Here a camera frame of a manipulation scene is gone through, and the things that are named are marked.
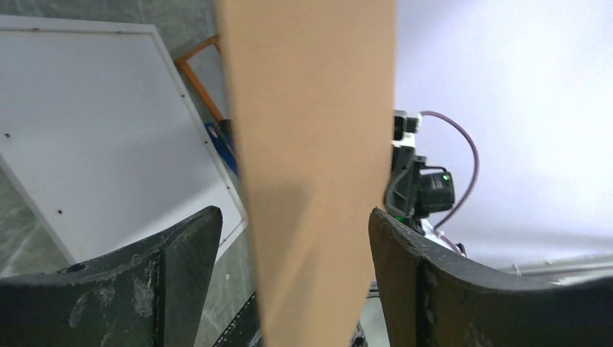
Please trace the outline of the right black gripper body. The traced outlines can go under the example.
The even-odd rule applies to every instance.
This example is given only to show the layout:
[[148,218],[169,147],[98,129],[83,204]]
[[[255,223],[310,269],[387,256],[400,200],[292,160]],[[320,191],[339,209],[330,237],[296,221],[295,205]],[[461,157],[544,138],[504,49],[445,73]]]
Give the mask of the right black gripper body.
[[421,220],[451,210],[455,204],[453,176],[443,166],[429,166],[413,147],[394,147],[383,205],[402,222]]

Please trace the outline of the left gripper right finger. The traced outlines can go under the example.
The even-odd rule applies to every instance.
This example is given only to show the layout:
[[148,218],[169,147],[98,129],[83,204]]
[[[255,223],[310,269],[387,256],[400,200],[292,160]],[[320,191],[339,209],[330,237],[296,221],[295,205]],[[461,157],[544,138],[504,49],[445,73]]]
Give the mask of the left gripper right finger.
[[612,279],[560,286],[505,273],[380,209],[369,240],[391,346],[610,346]]

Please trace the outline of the white picture frame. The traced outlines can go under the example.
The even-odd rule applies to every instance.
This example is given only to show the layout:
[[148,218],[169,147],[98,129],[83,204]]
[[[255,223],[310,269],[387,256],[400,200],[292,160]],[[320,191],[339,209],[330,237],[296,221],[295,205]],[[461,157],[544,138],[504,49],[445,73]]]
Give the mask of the white picture frame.
[[1,167],[70,263],[247,214],[153,25],[1,17]]

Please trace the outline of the brown backing board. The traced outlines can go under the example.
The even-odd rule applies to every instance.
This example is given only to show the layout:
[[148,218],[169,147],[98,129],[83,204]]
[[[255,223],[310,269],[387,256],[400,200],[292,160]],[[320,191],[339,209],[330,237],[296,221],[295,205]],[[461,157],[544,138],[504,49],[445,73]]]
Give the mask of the brown backing board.
[[218,1],[264,346],[347,346],[390,175],[395,1]]

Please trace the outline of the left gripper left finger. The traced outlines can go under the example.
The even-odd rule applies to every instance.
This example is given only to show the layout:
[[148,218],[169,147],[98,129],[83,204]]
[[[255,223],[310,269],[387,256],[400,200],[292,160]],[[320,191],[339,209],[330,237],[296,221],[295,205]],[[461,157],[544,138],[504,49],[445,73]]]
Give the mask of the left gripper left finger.
[[1,279],[3,346],[193,346],[220,243],[214,206],[51,274]]

